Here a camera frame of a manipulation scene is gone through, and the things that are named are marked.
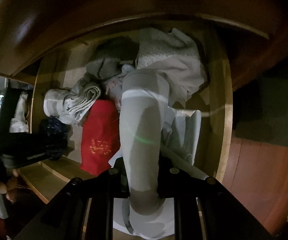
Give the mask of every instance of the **red cloth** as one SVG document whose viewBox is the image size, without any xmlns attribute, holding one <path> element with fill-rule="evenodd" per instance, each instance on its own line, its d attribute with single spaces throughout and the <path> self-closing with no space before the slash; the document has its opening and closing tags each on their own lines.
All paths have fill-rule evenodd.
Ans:
<svg viewBox="0 0 288 240">
<path fill-rule="evenodd" d="M 119 114 L 114 102 L 96 100 L 83 125 L 81 169 L 93 175 L 108 170 L 108 161 L 120 146 Z"/>
</svg>

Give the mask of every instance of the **metal bolt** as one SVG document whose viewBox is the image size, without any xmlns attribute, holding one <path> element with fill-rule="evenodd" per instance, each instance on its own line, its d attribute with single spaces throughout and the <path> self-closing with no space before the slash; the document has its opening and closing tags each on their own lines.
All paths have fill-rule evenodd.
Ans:
<svg viewBox="0 0 288 240">
<path fill-rule="evenodd" d="M 116 169 L 116 168 L 110 168 L 110 169 L 108 170 L 108 173 L 111 174 L 111 175 L 115 175 L 115 174 L 118 173 L 118 169 Z"/>
<path fill-rule="evenodd" d="M 179 169 L 178 169 L 178 168 L 170 168 L 170 169 L 169 169 L 169 172 L 170 172 L 171 174 L 178 174 L 178 173 L 179 173 Z"/>
<path fill-rule="evenodd" d="M 72 180 L 71 180 L 71 183 L 73 184 L 73 185 L 78 185 L 78 184 L 80 184 L 82 182 L 82 179 L 81 178 L 73 178 Z"/>
<path fill-rule="evenodd" d="M 216 179 L 209 177 L 206 179 L 207 183 L 210 185 L 215 185 L 216 184 Z"/>
</svg>

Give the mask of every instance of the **wooden panel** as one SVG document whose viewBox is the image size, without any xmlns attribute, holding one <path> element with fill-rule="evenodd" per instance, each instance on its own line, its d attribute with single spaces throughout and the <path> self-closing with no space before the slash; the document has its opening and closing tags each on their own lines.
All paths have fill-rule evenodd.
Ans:
<svg viewBox="0 0 288 240">
<path fill-rule="evenodd" d="M 231 190 L 231 186 L 233 185 L 234 177 L 236 174 L 241 146 L 242 139 L 233 136 L 231 138 L 229 157 L 227 160 L 225 175 L 222 182 L 226 189 L 228 189 L 229 191 Z"/>
<path fill-rule="evenodd" d="M 223 185 L 277 233 L 288 215 L 288 148 L 233 138 Z"/>
<path fill-rule="evenodd" d="M 222 182 L 229 155 L 233 122 L 231 70 L 216 32 L 210 29 L 206 33 L 211 132 L 203 171 Z"/>
<path fill-rule="evenodd" d="M 80 163 L 66 157 L 61 157 L 57 161 L 45 160 L 41 163 L 45 169 L 65 182 L 69 182 L 71 179 L 76 177 L 83 180 L 96 177 L 95 175 L 91 175 L 88 172 L 81 170 Z"/>
<path fill-rule="evenodd" d="M 21 177 L 45 204 L 66 185 L 65 181 L 54 176 L 39 163 L 20 168 L 19 171 Z"/>
<path fill-rule="evenodd" d="M 288 17 L 270 40 L 256 35 L 238 33 L 230 57 L 233 91 L 254 80 L 288 56 Z"/>
<path fill-rule="evenodd" d="M 19 81 L 21 83 L 29 84 L 33 87 L 34 87 L 34 84 L 36 81 L 36 76 L 32 76 L 32 75 L 22 73 L 22 72 L 17 73 L 15 76 L 9 76 L 9 75 L 5 75 L 5 74 L 0 73 L 0 77 L 5 77 L 5 78 L 8 78 L 10 80 L 15 80 L 15 81 Z"/>
<path fill-rule="evenodd" d="M 278 0 L 7 0 L 0 35 L 0 73 L 15 74 L 56 45 L 101 26 L 159 15 L 207 16 L 274 34 Z"/>
<path fill-rule="evenodd" d="M 55 51 L 45 56 L 41 61 L 34 84 L 31 104 L 31 133 L 37 133 L 39 131 L 40 122 L 43 119 L 47 118 L 47 116 L 44 114 L 43 102 L 46 92 L 52 88 L 52 77 L 58 62 L 59 55 L 60 53 L 58 51 Z"/>
</svg>

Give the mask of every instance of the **wooden floor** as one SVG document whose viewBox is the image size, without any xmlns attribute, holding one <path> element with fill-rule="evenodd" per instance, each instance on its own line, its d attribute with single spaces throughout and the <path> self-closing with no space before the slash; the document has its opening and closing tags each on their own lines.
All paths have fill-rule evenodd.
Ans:
<svg viewBox="0 0 288 240">
<path fill-rule="evenodd" d="M 288 148 L 232 137 L 223 185 L 277 233 L 288 215 Z"/>
</svg>

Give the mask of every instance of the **white fabric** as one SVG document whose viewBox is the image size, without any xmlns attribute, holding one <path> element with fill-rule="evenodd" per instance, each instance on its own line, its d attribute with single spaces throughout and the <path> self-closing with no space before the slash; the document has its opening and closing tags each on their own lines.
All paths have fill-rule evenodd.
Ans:
<svg viewBox="0 0 288 240">
<path fill-rule="evenodd" d="M 150 215 L 161 206 L 158 160 L 169 85 L 156 72 L 135 70 L 123 80 L 120 140 L 132 208 Z"/>
<path fill-rule="evenodd" d="M 113 228 L 132 236 L 140 236 L 146 240 L 173 235 L 175 233 L 174 200 L 173 198 L 165 199 L 164 205 L 158 212 L 150 216 L 143 216 L 132 210 L 129 199 L 115 198 Z"/>
<path fill-rule="evenodd" d="M 55 102 L 55 105 L 53 107 L 48 106 L 48 111 L 45 112 L 45 114 L 51 114 L 50 109 L 52 109 L 54 116 L 58 117 L 62 123 L 75 124 L 79 123 L 87 114 L 88 110 L 101 95 L 101 90 L 99 85 L 91 81 L 91 75 L 86 73 L 67 95 L 65 95 L 65 93 L 66 92 L 61 93 L 59 91 L 56 93 L 55 90 L 53 90 L 52 93 L 47 93 L 48 98 L 44 99 L 44 105 L 47 105 L 48 102 L 49 104 Z"/>
<path fill-rule="evenodd" d="M 169 106 L 175 101 L 185 106 L 207 80 L 195 42 L 176 28 L 171 33 L 153 28 L 141 30 L 136 68 L 165 75 L 170 86 Z"/>
<path fill-rule="evenodd" d="M 17 102 L 17 108 L 15 110 L 14 118 L 11 119 L 10 123 L 10 133 L 16 132 L 29 132 L 29 125 L 25 119 L 25 110 L 27 108 L 27 97 L 28 94 L 22 92 Z"/>
<path fill-rule="evenodd" d="M 167 108 L 162 129 L 162 142 L 182 159 L 194 165 L 201 123 L 201 112 L 192 111 L 191 116 L 183 110 Z"/>
<path fill-rule="evenodd" d="M 114 167 L 115 162 L 118 158 L 123 157 L 122 149 L 120 148 L 112 158 L 108 161 L 108 164 L 111 165 L 111 167 Z"/>
<path fill-rule="evenodd" d="M 50 89 L 44 97 L 43 109 L 48 117 L 60 117 L 63 111 L 64 98 L 69 94 L 69 91 L 62 89 Z"/>
</svg>

